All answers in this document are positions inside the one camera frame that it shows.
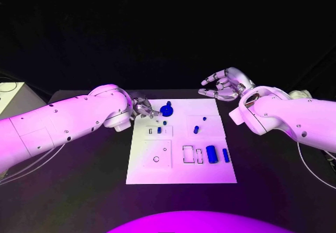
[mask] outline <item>table surface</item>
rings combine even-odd
[[[58,91],[56,102],[89,91]],[[143,90],[149,99],[199,99],[196,90]],[[100,128],[65,145],[50,162],[0,186],[0,232],[107,232],[151,214],[203,210],[262,220],[294,232],[335,232],[336,190],[309,173],[296,142],[273,130],[255,135],[216,101],[237,184],[125,185],[133,127]],[[301,146],[306,162],[336,185],[322,152]]]

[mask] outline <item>cable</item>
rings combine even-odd
[[[9,79],[9,80],[14,81],[12,78],[7,78],[7,77],[0,77],[0,79]],[[14,81],[14,83],[16,83],[16,87],[12,90],[0,91],[0,92],[12,92],[17,88],[17,82]]]
[[[329,156],[336,160],[336,157],[324,150],[324,152],[329,154]]]
[[[26,166],[19,172],[16,172],[14,174],[12,174],[9,177],[6,177],[4,179],[0,180],[0,183],[3,181],[6,181],[9,178],[12,178],[13,176],[16,176],[17,174],[20,174],[23,171],[26,171],[49,154],[50,152],[55,150],[55,148],[52,148],[48,153],[45,153],[45,155],[29,165]]]
[[[61,151],[61,149],[63,148],[63,146],[65,146],[65,144],[63,144],[62,147],[58,149],[56,153],[50,156],[50,158],[49,158],[32,171],[29,171],[26,174],[23,174],[22,176],[19,176],[19,177],[10,179],[9,181],[6,181],[6,182],[3,182],[3,183],[1,183],[1,181],[0,181],[0,186],[1,186],[3,184],[6,184],[6,183],[14,181],[14,180],[19,179],[20,177],[26,176],[26,175],[27,175],[29,173],[32,173],[33,171],[36,171],[36,170],[49,162],[49,160],[55,157],[55,155],[58,154],[58,152]]]
[[[303,164],[304,164],[307,170],[310,171],[310,173],[313,174],[313,176],[314,176],[329,187],[332,187],[333,189],[336,189],[336,187],[332,186],[330,184],[327,184],[327,183],[317,177],[317,175],[313,173],[313,171],[310,170],[310,168],[309,168],[309,166],[307,166],[307,164],[306,164],[306,162],[304,162],[304,159],[303,159],[303,154],[301,154],[301,149],[300,149],[299,143],[297,143],[297,149],[299,149],[299,154],[300,154],[300,157],[301,157],[301,160],[303,160]]]

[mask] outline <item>blue object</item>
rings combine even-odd
[[[222,149],[222,153],[224,153],[225,162],[228,163],[228,162],[229,162],[228,150],[226,150],[226,149]]]
[[[172,108],[172,103],[170,103],[170,101],[167,102],[167,105],[162,106],[160,112],[163,113],[163,116],[164,116],[164,117],[172,116],[172,114],[173,114],[173,108]]]
[[[199,127],[195,126],[193,133],[198,134]]]
[[[208,146],[206,147],[206,153],[208,153],[209,163],[211,164],[218,163],[215,146]]]

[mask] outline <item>small object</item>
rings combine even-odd
[[[228,162],[229,162],[228,150],[226,150],[226,149],[222,149],[222,153],[224,153],[225,162],[228,163]]]
[[[185,164],[193,164],[195,158],[193,158],[193,148],[192,146],[183,146],[183,163]]]
[[[202,164],[203,163],[202,149],[196,149],[196,155],[198,155],[198,164]]]
[[[199,127],[195,126],[193,133],[198,134]]]
[[[208,153],[209,163],[211,164],[218,163],[215,146],[208,146],[206,147],[206,153]]]
[[[160,108],[160,113],[163,113],[163,116],[164,116],[164,117],[172,116],[172,114],[173,114],[173,108],[172,108],[172,103],[170,103],[170,101],[167,102],[167,104],[166,104],[164,106],[162,106],[162,108]]]

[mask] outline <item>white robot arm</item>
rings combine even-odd
[[[0,120],[0,172],[52,148],[74,141],[102,125],[120,132],[130,119],[159,115],[144,97],[131,98],[118,86],[100,86],[76,96]]]
[[[208,77],[202,85],[213,80],[218,80],[218,91],[200,89],[199,94],[224,101],[241,96],[239,106],[229,113],[238,125],[245,122],[258,135],[278,129],[296,142],[336,152],[336,102],[311,98],[294,100],[275,87],[255,87],[234,67]]]

